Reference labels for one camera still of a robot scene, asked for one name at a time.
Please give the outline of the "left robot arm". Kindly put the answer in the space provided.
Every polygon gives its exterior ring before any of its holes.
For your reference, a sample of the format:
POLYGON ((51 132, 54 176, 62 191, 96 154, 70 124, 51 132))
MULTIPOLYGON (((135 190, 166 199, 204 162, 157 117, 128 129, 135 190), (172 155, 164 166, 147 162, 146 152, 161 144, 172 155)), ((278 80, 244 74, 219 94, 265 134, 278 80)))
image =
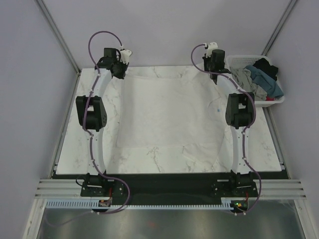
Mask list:
POLYGON ((76 110, 80 126, 87 134, 90 175, 105 175, 103 159, 103 131, 108 116, 103 103, 103 95, 113 78, 124 79, 130 63, 132 51, 121 48, 105 48, 104 55, 95 63, 91 89, 87 95, 77 96, 76 110))

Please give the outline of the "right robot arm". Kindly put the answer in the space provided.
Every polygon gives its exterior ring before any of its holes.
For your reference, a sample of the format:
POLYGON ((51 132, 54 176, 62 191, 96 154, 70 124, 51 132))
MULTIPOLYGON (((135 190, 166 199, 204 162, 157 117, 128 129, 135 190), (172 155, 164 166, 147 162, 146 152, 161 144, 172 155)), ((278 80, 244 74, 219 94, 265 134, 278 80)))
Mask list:
POLYGON ((227 96, 226 123, 230 126, 233 139, 233 163, 231 172, 235 175, 248 175, 252 172, 248 165, 249 128, 256 119, 254 94, 244 91, 232 79, 225 67, 225 51, 207 49, 202 57, 204 70, 209 72, 213 82, 224 90, 227 96))

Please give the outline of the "white t-shirt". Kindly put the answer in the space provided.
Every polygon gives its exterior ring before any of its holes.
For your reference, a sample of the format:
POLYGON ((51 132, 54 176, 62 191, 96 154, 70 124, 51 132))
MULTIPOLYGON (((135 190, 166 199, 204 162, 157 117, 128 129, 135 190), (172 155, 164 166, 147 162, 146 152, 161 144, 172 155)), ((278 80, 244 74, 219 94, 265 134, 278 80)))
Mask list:
POLYGON ((226 100, 194 67, 132 67, 122 89, 117 147, 179 147, 203 172, 217 172, 226 100))

